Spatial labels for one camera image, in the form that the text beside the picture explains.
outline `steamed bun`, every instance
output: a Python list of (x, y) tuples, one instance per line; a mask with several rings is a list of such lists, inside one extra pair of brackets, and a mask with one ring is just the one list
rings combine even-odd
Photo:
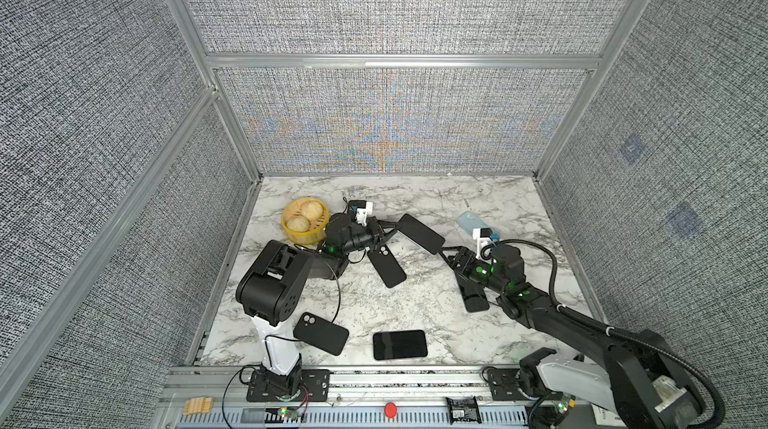
[(286, 227), (295, 232), (307, 232), (310, 230), (310, 221), (303, 215), (294, 215), (288, 219)]
[(309, 221), (316, 221), (322, 215), (322, 204), (317, 201), (307, 201), (301, 205), (301, 214)]

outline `phone case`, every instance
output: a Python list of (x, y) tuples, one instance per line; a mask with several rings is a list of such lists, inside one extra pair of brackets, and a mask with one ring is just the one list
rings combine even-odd
[(293, 337), (337, 356), (344, 349), (350, 332), (340, 325), (331, 324), (319, 315), (305, 312), (293, 328)]

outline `white marble surface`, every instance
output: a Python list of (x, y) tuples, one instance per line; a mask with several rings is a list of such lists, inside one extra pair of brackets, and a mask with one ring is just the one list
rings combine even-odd
[[(261, 360), (256, 330), (235, 301), (235, 289), (266, 242), (289, 242), (280, 227), (280, 214), (293, 199), (306, 195), (320, 198), (331, 213), (344, 209), (342, 196), (373, 202), (378, 219), (396, 221), (408, 212), (444, 236), (446, 245), (470, 248), (474, 241), (458, 226), (456, 218), (471, 210), (497, 230), (502, 239), (529, 239), (554, 248), (560, 264), (558, 299), (589, 314), (529, 177), (270, 177), (264, 180), (256, 200), (202, 365), (244, 365)], [(342, 303), (336, 319), (337, 324), (350, 330), (350, 338), (339, 356), (298, 343), (304, 365), (509, 364), (539, 347), (575, 354), (562, 342), (509, 319), (494, 305), (488, 311), (468, 314), (456, 279), (439, 256), (429, 254), (403, 235), (396, 235), (388, 245), (408, 279), (387, 289), (368, 259), (350, 265), (340, 278)], [(520, 249), (528, 280), (546, 290), (549, 258), (527, 246)], [(356, 261), (361, 254), (355, 253), (350, 259)], [(494, 294), (488, 292), (488, 299), (494, 301)], [(292, 316), (292, 325), (304, 311), (331, 319), (336, 302), (336, 282), (308, 280)], [(389, 362), (373, 358), (374, 332), (409, 329), (426, 332), (428, 357)]]

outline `black phone case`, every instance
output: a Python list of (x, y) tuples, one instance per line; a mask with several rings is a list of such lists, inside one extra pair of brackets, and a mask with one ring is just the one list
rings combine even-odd
[(293, 337), (337, 356), (344, 349), (350, 332), (340, 325), (331, 324), (319, 315), (305, 312), (293, 328)]
[(396, 285), (408, 279), (406, 272), (402, 270), (392, 252), (386, 244), (379, 247), (378, 251), (371, 249), (368, 251), (368, 260), (373, 264), (373, 268), (379, 273), (379, 277), (384, 281), (384, 285), (388, 289), (392, 289)]

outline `smartphone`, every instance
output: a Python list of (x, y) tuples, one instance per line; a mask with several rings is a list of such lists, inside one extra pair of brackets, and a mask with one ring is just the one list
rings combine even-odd
[(377, 361), (427, 357), (424, 331), (376, 332), (373, 335), (373, 358)]

